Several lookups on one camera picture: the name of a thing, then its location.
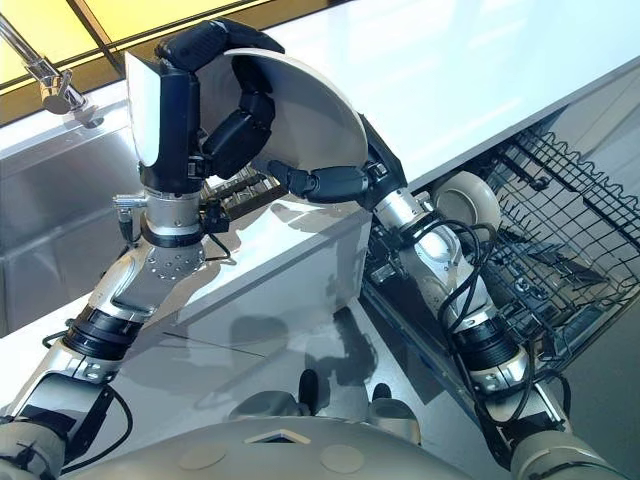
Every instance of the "wire rack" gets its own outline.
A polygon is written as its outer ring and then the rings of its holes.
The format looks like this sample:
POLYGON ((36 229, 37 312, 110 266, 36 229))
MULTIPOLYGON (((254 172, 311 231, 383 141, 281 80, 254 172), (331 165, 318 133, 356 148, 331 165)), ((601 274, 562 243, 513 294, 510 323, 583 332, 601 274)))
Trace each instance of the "wire rack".
POLYGON ((637 197, 553 133, 525 130, 473 162, 502 210, 483 272, 509 329, 563 368, 640 285, 637 197))

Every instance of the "white countertop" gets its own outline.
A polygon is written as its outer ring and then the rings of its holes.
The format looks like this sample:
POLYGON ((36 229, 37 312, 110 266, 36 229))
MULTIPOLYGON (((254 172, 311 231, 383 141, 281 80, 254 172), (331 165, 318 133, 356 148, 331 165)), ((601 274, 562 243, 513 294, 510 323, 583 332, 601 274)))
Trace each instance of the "white countertop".
POLYGON ((640 64, 637 0, 355 0, 269 29, 414 188, 640 64))
MULTIPOLYGON (((234 221, 229 232, 218 235, 231 251, 233 262, 212 262, 180 282, 145 328, 158 320, 163 326, 180 325, 304 261, 321 246, 329 248, 327 245, 333 245, 335 261, 326 261, 322 266, 326 271, 312 269, 307 282, 322 285, 324 280, 333 281, 332 289, 321 287, 325 288, 321 298, 333 304, 327 309, 335 309, 336 304, 344 303, 344 296, 348 299, 358 294, 370 219, 355 202, 320 207, 291 195, 257 209, 234 221)), ((206 248, 211 248, 209 254, 216 254, 213 242, 207 241, 206 248)), ((64 322, 82 311, 89 295, 0 338, 0 412, 44 358, 47 350, 41 339, 64 330, 64 322)))

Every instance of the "black cable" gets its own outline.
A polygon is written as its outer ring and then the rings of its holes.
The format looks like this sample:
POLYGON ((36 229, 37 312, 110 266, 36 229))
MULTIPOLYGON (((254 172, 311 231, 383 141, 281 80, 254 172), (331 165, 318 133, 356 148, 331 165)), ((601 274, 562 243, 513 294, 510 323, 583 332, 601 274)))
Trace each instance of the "black cable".
POLYGON ((42 339, 42 345, 44 345, 46 348, 51 348, 51 340, 55 340, 56 338, 60 338, 62 337, 65 333, 67 333, 66 330, 62 330, 61 332, 56 332, 56 333, 52 333, 51 335, 47 335, 46 337, 44 337, 42 339))
POLYGON ((525 407, 527 406, 527 402, 529 401, 529 396, 533 391, 533 385, 536 377, 533 341, 529 341, 528 343, 527 355, 529 356, 529 358, 527 363, 527 369, 525 370, 525 375, 527 376, 527 380, 525 382, 524 392, 522 394, 522 398, 520 398, 520 402, 518 403, 518 406, 516 407, 516 409, 513 411, 513 413, 507 420, 501 421, 501 420, 494 419, 489 413, 489 410, 487 410, 487 406, 484 403, 484 401, 479 399, 475 389, 472 389, 471 395, 474 397, 474 401, 478 405, 478 410, 480 411, 482 416, 484 416, 493 425, 496 425, 498 427, 506 427, 510 425, 513 421, 517 420, 520 417, 525 407))
POLYGON ((469 227, 469 225, 465 224, 464 222, 461 222, 459 220, 443 219, 443 220, 437 220, 432 224, 427 225, 424 229, 419 231, 417 235, 414 235, 411 241, 415 244, 420 240, 422 240, 422 238, 424 238, 426 235, 431 233, 436 228, 442 227, 442 226, 450 226, 450 225, 455 225, 456 227, 461 228, 471 236, 471 239, 473 240, 473 246, 474 246, 474 256, 475 256, 474 263, 476 264, 474 265, 474 269, 472 270, 471 274, 469 274, 469 276, 460 284, 460 286, 458 286, 458 288, 456 288, 453 292, 449 294, 449 296, 444 300, 444 302, 442 303, 442 305, 440 305, 440 308, 438 309, 438 314, 437 314, 438 323, 442 326, 444 325, 444 322, 445 322, 445 315, 446 315, 447 308, 449 308, 449 306, 460 295, 462 295, 465 291, 469 290, 469 292, 467 293, 465 302, 462 306, 462 309, 460 310, 460 313, 458 315, 458 319, 454 324, 455 327, 453 328, 453 330, 455 330, 455 328, 457 328, 460 325, 464 317, 467 315, 469 306, 471 305, 471 300, 473 299, 473 295, 475 293, 478 275, 480 274, 480 271, 479 271, 480 266, 478 264, 482 262, 480 262, 481 251, 480 251, 480 241, 478 239, 478 236, 473 232, 471 227, 469 227))
POLYGON ((444 300, 442 305, 440 305, 440 308, 438 309, 438 314, 437 314, 438 324, 444 330, 445 338, 447 339, 449 348, 455 352, 454 362, 458 370, 460 370, 463 383, 465 384, 466 388, 469 390, 474 403, 478 407, 477 408, 478 411, 483 417, 485 417, 493 425, 499 426, 499 427, 505 427, 510 425, 513 421, 517 420, 520 417, 520 415, 526 408, 529 398, 531 396, 531 392, 533 391, 534 381, 536 380, 534 343, 533 341, 530 341, 528 343, 528 348, 527 348, 528 362, 527 362, 527 368, 525 370, 526 381, 524 382, 524 386, 522 387, 524 391, 520 401, 518 402, 516 409, 513 411, 513 413, 507 420, 500 421, 500 420, 494 419, 489 413, 489 411, 487 410, 487 407, 484 401, 478 397, 478 393, 474 388, 469 370, 464 364, 464 361, 462 360, 462 357, 460 356, 460 354, 455 350, 455 344, 453 342, 452 334, 455 331, 455 329, 458 328, 458 326, 462 323, 462 321, 464 320, 465 316, 468 313, 469 305, 471 303, 471 299, 473 298, 473 294, 475 292, 475 287, 477 285, 478 277, 480 276, 480 271, 482 270, 482 267, 486 265, 489 258, 491 257, 491 254, 493 253, 495 241, 497 238, 497 233, 495 228, 490 224, 477 224, 477 225, 469 226, 457 220, 439 220, 427 226, 425 229, 421 230, 417 235, 413 237, 413 240, 415 242, 418 242, 428 233, 433 231, 435 228, 439 226, 445 226, 445 225, 446 226, 455 225, 460 229, 462 229, 463 232, 471 236, 471 239, 473 240, 473 244, 474 244, 475 262, 473 262, 474 267, 472 272, 469 274, 469 276, 460 284, 458 288, 456 288, 453 292, 451 292, 451 294, 444 300), (484 229, 489 232, 489 242, 484 255, 481 254, 480 240, 478 239, 478 236, 476 235, 476 233, 473 231, 478 229, 484 229), (460 295, 462 295, 462 293, 464 293, 467 290, 468 290, 467 298, 465 299, 462 309, 460 310, 458 318, 450 327, 447 327, 446 318, 445 318, 447 309, 460 295))
POLYGON ((97 462, 98 460, 106 457, 111 452, 113 452, 116 448, 118 448, 120 445, 122 445, 127 440, 127 438, 129 438, 129 435, 131 435, 131 432, 133 431, 133 414, 131 413, 131 409, 129 408, 129 405, 127 405, 127 402, 125 401, 125 399, 122 398, 122 396, 113 387, 111 387, 110 385, 107 385, 105 387, 105 389, 109 389, 109 391, 111 392, 113 397, 118 401, 118 403, 122 407, 122 411, 124 412, 125 416, 127 417, 127 429, 126 429, 126 431, 110 447, 107 447, 101 453, 99 453, 99 454, 97 454, 97 455, 95 455, 95 456, 93 456, 93 457, 91 457, 91 458, 89 458, 87 460, 84 460, 83 462, 76 463, 75 465, 71 465, 70 467, 63 468, 62 471, 60 472, 60 475, 66 475, 67 473, 73 472, 75 470, 78 470, 79 468, 84 468, 84 467, 86 467, 88 465, 91 465, 92 463, 97 462))
POLYGON ((550 376, 560 380, 560 383, 562 384, 562 409, 564 410, 564 413, 567 415, 567 418, 570 418, 571 416, 571 385, 569 385, 569 380, 567 380, 565 376, 562 375, 560 372, 558 372, 557 370, 553 370, 551 368, 540 371, 539 376, 540 378, 550 376))
POLYGON ((529 475, 529 480, 544 480, 545 478, 549 478, 551 475, 561 472, 563 470, 568 470, 574 467, 587 467, 587 468, 598 468, 600 470, 606 470, 609 473, 613 473, 614 475, 618 475, 620 478, 631 480, 624 473, 619 472, 615 468, 610 467, 609 465, 604 465, 602 463, 588 462, 588 461, 574 461, 574 462, 566 462, 561 463, 560 465, 556 465, 555 467, 551 467, 544 473, 534 473, 529 475))
POLYGON ((231 258, 231 252, 229 251, 229 249, 224 243, 218 240, 218 237, 216 237, 213 234, 209 234, 209 238, 222 249, 222 251, 224 252, 224 255, 220 257, 207 257, 204 259, 206 262, 215 262, 216 260, 228 260, 231 258))

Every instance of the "stainless steel sink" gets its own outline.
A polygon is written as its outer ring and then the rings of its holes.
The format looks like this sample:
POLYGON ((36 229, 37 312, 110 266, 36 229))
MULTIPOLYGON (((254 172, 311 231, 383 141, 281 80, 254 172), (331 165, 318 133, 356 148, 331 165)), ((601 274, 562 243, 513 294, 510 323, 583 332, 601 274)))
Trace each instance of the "stainless steel sink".
POLYGON ((0 336, 91 291, 123 246, 111 199, 142 187, 122 85, 106 89, 96 128, 40 112, 0 131, 0 336))

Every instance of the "robotic hand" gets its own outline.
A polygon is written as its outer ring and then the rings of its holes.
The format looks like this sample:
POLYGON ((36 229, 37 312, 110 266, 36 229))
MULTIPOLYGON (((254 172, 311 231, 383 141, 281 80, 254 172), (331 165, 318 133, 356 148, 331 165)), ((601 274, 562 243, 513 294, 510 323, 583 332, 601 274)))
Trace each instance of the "robotic hand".
POLYGON ((200 204, 203 181, 214 174, 229 178, 251 161, 267 142, 275 116, 269 82, 251 60, 236 58, 239 107, 201 141, 195 72, 236 47, 284 52, 267 35, 222 19, 160 44, 158 62, 127 56, 129 111, 144 186, 141 194, 115 198, 128 251, 102 277, 0 420, 3 480, 57 478, 64 464, 88 450, 117 395, 108 384, 142 325, 180 280, 203 265, 204 236, 227 230, 219 205, 200 204), (142 210, 139 238, 133 236, 133 209, 142 210))

